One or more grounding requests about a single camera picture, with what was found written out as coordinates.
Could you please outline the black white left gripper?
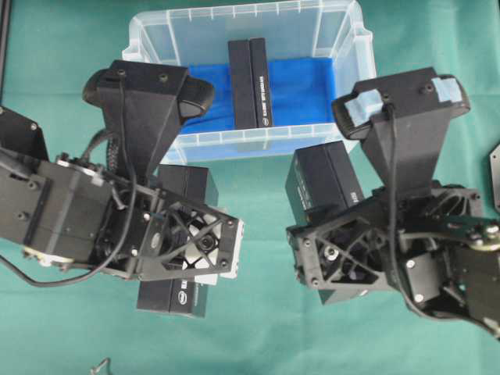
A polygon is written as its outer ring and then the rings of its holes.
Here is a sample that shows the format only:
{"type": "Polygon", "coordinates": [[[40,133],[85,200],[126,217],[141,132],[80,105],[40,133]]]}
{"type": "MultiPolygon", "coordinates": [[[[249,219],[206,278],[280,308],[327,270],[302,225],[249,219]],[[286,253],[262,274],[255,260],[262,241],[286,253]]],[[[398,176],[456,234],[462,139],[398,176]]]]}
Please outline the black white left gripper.
{"type": "Polygon", "coordinates": [[[93,264],[100,273],[144,282],[234,279],[243,222],[171,187],[105,183],[93,187],[93,264]]]}

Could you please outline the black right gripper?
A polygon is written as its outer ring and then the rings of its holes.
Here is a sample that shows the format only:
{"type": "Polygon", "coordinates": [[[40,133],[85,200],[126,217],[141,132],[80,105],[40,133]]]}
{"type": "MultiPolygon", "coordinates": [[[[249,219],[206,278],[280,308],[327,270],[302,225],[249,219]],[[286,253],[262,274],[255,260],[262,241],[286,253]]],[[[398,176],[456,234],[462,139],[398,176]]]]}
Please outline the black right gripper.
{"type": "MultiPolygon", "coordinates": [[[[474,189],[433,189],[427,197],[397,201],[396,223],[422,223],[435,216],[480,215],[474,189]]],[[[347,209],[322,206],[305,225],[288,227],[299,281],[322,292],[396,288],[389,249],[390,202],[383,189],[347,209]]]]}

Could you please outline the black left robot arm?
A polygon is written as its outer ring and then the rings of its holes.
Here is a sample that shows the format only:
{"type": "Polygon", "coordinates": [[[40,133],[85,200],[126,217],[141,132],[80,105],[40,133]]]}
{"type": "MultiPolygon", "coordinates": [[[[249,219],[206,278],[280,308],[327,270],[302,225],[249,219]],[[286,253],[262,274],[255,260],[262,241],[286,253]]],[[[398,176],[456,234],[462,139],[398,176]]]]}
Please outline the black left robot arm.
{"type": "Polygon", "coordinates": [[[162,164],[128,209],[129,182],[86,159],[48,158],[41,128],[1,110],[1,236],[42,266],[124,280],[234,279],[243,223],[206,168],[162,164]]]}

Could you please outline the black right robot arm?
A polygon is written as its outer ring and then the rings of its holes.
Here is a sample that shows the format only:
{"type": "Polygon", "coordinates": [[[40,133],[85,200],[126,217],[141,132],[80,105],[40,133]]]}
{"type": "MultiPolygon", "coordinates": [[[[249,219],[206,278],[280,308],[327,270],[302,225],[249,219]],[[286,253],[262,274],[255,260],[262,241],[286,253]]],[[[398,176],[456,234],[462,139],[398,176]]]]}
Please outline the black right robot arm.
{"type": "Polygon", "coordinates": [[[289,227],[287,239],[296,277],[326,304],[397,291],[417,316],[499,335],[499,222],[483,217],[476,190],[435,186],[398,199],[381,188],[289,227]]]}

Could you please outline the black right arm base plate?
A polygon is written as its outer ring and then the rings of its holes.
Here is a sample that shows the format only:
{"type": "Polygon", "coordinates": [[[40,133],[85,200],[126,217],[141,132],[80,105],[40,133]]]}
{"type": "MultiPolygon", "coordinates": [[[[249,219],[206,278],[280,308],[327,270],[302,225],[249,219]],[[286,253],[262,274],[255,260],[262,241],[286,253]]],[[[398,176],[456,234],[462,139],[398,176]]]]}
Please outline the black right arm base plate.
{"type": "Polygon", "coordinates": [[[485,156],[488,186],[491,193],[491,207],[496,213],[499,213],[499,152],[500,144],[497,143],[485,156]]]}

